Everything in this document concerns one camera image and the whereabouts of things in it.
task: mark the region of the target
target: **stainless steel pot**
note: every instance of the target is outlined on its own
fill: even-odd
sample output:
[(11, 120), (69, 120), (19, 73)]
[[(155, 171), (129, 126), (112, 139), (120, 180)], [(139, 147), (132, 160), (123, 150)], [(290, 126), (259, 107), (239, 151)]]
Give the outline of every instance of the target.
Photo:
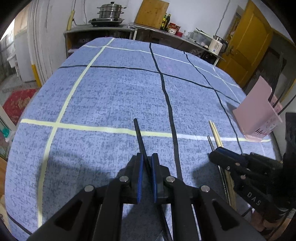
[(119, 18), (120, 14), (124, 13), (121, 10), (126, 7), (111, 2), (110, 4), (103, 4), (98, 8), (100, 9), (100, 12), (98, 12), (99, 18)]

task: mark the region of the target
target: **blue tablecloth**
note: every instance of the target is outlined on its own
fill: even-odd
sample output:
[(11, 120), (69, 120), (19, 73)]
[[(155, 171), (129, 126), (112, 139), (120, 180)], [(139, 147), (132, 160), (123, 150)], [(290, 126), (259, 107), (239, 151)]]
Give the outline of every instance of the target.
[[(274, 158), (269, 140), (248, 142), (232, 110), (244, 92), (222, 70), (167, 46), (98, 38), (75, 51), (27, 107), (9, 154), (5, 197), (12, 234), (26, 240), (84, 186), (102, 186), (139, 152), (137, 118), (148, 155), (192, 186), (225, 198), (210, 163), (208, 121), (224, 147)], [(238, 202), (238, 211), (246, 204)], [(171, 227), (170, 208), (166, 208)], [(161, 240), (144, 174), (142, 202), (124, 205), (121, 240)]]

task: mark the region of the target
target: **wooden cutting board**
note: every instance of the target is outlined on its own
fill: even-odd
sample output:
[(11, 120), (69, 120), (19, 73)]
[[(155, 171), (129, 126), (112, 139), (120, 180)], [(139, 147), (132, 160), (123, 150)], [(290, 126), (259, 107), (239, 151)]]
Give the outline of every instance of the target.
[(160, 0), (143, 0), (134, 22), (153, 28), (160, 28), (168, 5), (168, 2)]

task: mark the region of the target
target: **plastic container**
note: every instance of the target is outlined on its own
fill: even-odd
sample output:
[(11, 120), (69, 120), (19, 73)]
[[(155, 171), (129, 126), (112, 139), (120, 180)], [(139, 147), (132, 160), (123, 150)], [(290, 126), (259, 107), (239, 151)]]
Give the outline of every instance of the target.
[(268, 101), (271, 91), (269, 84), (260, 76), (244, 101), (233, 110), (237, 123), (247, 140), (260, 142), (283, 122), (278, 115), (283, 108), (281, 103), (278, 102), (273, 108), (277, 98), (273, 96), (271, 103)]
[(168, 24), (168, 28), (176, 28), (176, 24), (174, 24), (174, 23), (169, 23), (169, 24)]
[(175, 33), (175, 35), (178, 35), (179, 37), (182, 37), (183, 33), (182, 33), (182, 32), (179, 32), (179, 31), (177, 31), (177, 32)]
[(168, 32), (171, 34), (175, 34), (177, 32), (177, 30), (175, 28), (169, 28)]

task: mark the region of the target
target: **door handle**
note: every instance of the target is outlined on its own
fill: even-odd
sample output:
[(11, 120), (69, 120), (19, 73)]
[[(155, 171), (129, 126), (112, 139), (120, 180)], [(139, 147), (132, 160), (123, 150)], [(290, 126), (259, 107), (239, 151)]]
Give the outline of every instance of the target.
[(233, 55), (231, 52), (233, 50), (233, 45), (229, 47), (229, 50), (226, 51), (226, 56), (228, 56), (229, 54)]

